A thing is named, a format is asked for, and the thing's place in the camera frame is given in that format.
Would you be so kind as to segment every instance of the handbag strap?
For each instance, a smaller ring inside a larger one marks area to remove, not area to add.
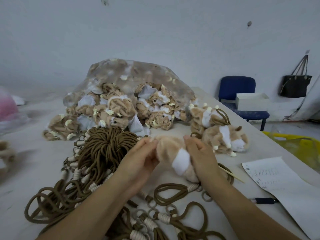
[[[293,72],[291,73],[291,75],[294,74],[294,72],[296,71],[296,69],[298,68],[297,70],[297,73],[295,74],[296,76],[298,76],[298,72],[301,70],[301,76],[303,75],[303,71],[304,71],[304,68],[306,67],[306,75],[307,75],[307,68],[308,68],[308,59],[309,59],[309,56],[308,55],[305,55],[301,61],[298,63],[298,65],[296,66],[296,68],[294,68]]]

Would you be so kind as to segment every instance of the chair seat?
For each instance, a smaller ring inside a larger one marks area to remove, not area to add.
[[[237,106],[235,103],[226,103],[223,102],[223,105],[231,109],[235,112],[238,116],[245,120],[263,120],[269,118],[270,114],[267,111],[244,111],[244,110],[237,110]]]

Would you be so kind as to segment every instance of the tiled floor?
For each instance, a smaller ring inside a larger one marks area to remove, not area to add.
[[[252,125],[258,129],[261,127],[261,123]],[[320,124],[309,122],[267,122],[264,131],[271,132],[272,130],[281,134],[312,137],[320,141]]]

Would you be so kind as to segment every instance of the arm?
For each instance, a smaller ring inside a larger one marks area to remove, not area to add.
[[[212,149],[196,138],[185,141],[198,178],[240,240],[299,240],[226,181]]]
[[[157,141],[140,140],[108,181],[37,240],[102,239],[124,204],[138,193],[157,165],[156,146]]]

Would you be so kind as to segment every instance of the yellow plastic basket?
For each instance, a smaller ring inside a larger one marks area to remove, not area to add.
[[[306,165],[320,172],[320,141],[307,136],[286,135],[265,131],[263,133]]]

